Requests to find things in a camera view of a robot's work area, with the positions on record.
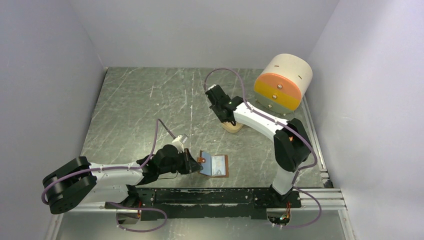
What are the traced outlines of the beige plastic tray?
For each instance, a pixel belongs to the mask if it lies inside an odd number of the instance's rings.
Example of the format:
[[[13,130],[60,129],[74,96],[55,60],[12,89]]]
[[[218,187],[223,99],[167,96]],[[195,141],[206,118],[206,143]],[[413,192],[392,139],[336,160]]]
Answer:
[[[232,125],[230,122],[223,122],[221,123],[221,126],[227,132],[235,134],[239,132],[244,125],[239,122],[236,122],[235,125]]]

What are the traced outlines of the brown leather card holder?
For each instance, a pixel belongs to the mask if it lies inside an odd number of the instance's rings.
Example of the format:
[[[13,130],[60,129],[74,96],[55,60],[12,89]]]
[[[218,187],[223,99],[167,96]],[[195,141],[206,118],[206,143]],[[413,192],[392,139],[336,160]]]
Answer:
[[[229,160],[226,154],[213,155],[201,150],[197,162],[202,167],[199,174],[203,176],[210,178],[229,177]]]

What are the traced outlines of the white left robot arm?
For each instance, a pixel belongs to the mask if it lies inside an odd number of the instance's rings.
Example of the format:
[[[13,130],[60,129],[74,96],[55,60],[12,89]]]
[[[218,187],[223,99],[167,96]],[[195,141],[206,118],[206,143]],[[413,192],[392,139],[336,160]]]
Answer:
[[[81,204],[100,202],[132,208],[139,200],[137,186],[150,184],[163,174],[187,175],[202,169],[203,166],[187,148],[172,144],[124,164],[98,164],[79,156],[43,179],[41,200],[54,215],[68,212]]]

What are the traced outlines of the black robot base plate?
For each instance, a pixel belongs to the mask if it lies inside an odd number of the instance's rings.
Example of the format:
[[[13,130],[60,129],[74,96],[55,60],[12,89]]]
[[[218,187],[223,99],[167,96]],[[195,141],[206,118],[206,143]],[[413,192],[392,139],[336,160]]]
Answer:
[[[271,209],[289,210],[302,206],[300,193],[290,190],[279,195],[270,187],[234,188],[136,188],[118,202],[131,210],[141,208],[141,220],[163,219],[159,209],[169,219],[238,218],[267,219]]]

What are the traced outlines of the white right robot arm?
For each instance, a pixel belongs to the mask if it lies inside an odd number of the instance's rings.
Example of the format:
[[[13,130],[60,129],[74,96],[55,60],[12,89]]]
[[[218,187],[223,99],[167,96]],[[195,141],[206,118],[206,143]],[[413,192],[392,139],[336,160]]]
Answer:
[[[278,167],[269,199],[275,207],[282,207],[293,190],[296,171],[311,153],[306,145],[310,140],[302,122],[297,118],[286,120],[270,115],[240,96],[230,98],[217,84],[209,87],[205,94],[211,103],[209,108],[221,123],[248,126],[273,141]]]

